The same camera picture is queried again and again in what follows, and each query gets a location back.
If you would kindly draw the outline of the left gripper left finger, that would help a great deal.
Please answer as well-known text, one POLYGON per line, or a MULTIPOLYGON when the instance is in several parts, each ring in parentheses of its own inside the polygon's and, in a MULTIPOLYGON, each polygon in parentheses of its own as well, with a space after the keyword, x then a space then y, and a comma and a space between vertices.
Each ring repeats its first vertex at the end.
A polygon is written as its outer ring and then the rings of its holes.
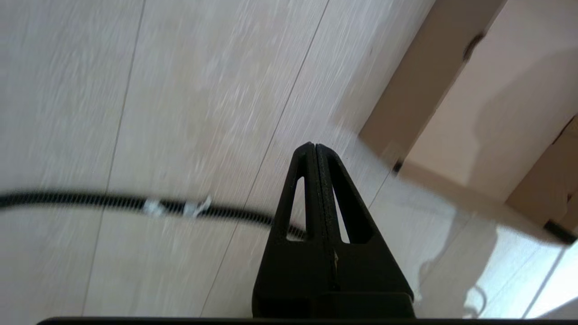
POLYGON ((252 291, 254 317, 310 317, 312 301, 330 290, 332 267, 326 248, 326 216, 316 146, 293 153, 252 291), (306 235, 287 238, 297 182, 305 185, 306 235))

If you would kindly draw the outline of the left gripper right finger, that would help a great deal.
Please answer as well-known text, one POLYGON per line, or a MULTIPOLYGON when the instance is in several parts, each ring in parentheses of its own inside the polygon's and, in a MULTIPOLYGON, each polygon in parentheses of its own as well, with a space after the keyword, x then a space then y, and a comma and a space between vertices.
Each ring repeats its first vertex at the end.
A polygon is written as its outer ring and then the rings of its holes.
POLYGON ((317 160, 333 288, 413 294, 339 155, 318 144, 317 160))

